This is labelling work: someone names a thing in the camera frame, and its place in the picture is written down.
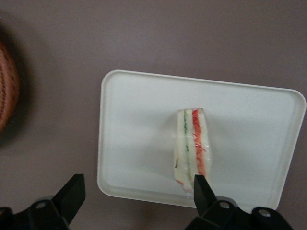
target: white tray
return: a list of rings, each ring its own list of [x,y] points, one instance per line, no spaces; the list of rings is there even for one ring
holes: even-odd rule
[[[276,209],[306,100],[295,90],[115,70],[101,85],[97,183],[110,196],[195,207],[173,176],[177,111],[205,110],[211,187]]]

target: gray surface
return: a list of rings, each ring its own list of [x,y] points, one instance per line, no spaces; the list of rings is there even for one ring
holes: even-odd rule
[[[113,198],[96,185],[100,83],[114,69],[299,90],[306,1],[0,1],[24,62],[23,97],[0,145],[0,206],[21,211],[84,173],[81,229],[184,229],[195,209]],[[307,122],[278,210],[307,229]]]

